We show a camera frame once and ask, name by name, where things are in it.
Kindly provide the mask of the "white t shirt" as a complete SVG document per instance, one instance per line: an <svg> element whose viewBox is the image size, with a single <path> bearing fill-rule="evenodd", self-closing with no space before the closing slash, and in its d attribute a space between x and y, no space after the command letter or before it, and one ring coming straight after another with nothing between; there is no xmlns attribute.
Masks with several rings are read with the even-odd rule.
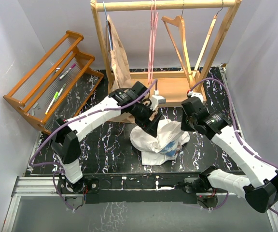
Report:
<svg viewBox="0 0 278 232"><path fill-rule="evenodd" d="M189 140L189 132L181 130L181 123L170 119L159 121L156 137L148 135L139 126L130 133L131 144L141 152L141 162L145 166L158 166L175 160L177 152Z"/></svg>

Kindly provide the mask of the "beige t shirt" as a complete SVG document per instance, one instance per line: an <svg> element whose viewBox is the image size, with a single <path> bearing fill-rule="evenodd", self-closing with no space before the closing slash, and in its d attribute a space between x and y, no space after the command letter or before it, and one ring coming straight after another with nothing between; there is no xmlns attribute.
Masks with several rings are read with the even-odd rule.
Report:
<svg viewBox="0 0 278 232"><path fill-rule="evenodd" d="M111 68L114 73L112 91L119 88L132 87L129 63L124 46L119 38L112 19L107 15L108 25L111 29L113 50L110 50Z"/></svg>

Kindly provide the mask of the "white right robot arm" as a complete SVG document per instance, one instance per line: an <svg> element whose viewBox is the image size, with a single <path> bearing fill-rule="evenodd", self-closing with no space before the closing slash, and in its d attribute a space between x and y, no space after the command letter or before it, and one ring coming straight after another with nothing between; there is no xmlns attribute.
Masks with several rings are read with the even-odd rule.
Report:
<svg viewBox="0 0 278 232"><path fill-rule="evenodd" d="M245 174L235 175L210 166L194 182L185 182L185 187L206 192L223 189L244 198L257 212L266 212L278 201L278 169L250 154L230 122L221 113L209 113L199 97L189 97L181 105L181 129L206 136L225 151Z"/></svg>

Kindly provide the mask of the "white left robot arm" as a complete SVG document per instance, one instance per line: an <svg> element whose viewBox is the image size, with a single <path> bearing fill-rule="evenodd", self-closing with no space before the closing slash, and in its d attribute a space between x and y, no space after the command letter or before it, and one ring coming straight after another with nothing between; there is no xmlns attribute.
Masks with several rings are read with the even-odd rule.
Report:
<svg viewBox="0 0 278 232"><path fill-rule="evenodd" d="M136 82L131 88L111 92L99 104L76 117L54 122L56 129L51 134L51 147L58 156L68 180L67 186L72 192L78 193L84 188L83 173L79 165L80 142L103 123L128 113L144 132L152 137L157 136L161 113L156 109L166 99L158 90L146 98L149 92L149 88Z"/></svg>

